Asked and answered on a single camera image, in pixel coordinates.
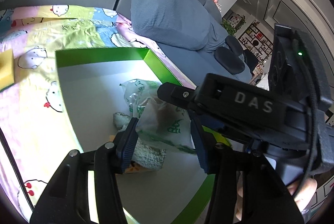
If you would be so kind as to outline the person's right hand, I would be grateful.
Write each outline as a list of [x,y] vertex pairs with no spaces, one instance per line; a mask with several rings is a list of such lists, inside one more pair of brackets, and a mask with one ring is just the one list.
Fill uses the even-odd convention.
[[[297,180],[287,186],[287,189],[291,195],[293,195],[296,192],[299,184],[300,180]],[[318,184],[315,179],[313,178],[306,179],[300,192],[298,192],[297,196],[294,198],[294,201],[297,204],[297,207],[300,210],[300,212],[302,212],[311,201],[314,193],[316,192],[317,186]]]

